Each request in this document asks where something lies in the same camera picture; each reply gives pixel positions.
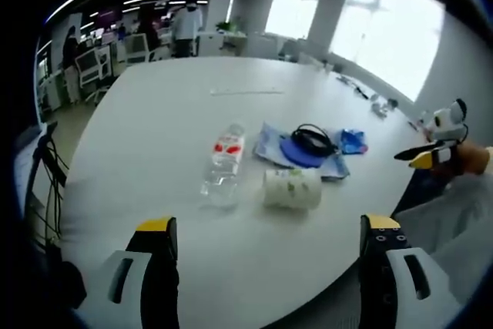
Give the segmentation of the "person's right hand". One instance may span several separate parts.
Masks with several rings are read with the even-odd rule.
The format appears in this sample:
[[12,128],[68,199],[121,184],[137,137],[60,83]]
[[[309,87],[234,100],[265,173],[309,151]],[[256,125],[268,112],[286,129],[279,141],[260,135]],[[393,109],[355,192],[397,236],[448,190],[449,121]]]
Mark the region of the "person's right hand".
[[454,176],[492,174],[492,147],[463,142],[451,151],[451,161]]

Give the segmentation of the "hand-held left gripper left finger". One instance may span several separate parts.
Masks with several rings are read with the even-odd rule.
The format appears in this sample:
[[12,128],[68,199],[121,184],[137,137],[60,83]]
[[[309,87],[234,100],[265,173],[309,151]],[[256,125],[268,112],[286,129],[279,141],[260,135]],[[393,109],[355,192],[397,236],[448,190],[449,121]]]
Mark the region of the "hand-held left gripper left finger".
[[147,220],[96,271],[76,313],[87,328],[178,328],[175,217]]

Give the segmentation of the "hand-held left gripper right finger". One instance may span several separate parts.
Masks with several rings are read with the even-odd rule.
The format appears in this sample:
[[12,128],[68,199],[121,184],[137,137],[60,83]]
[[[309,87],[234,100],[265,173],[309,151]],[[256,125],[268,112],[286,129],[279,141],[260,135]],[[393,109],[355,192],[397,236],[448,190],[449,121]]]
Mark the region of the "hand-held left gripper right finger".
[[461,311],[449,276],[390,217],[361,217],[360,328],[446,328]]

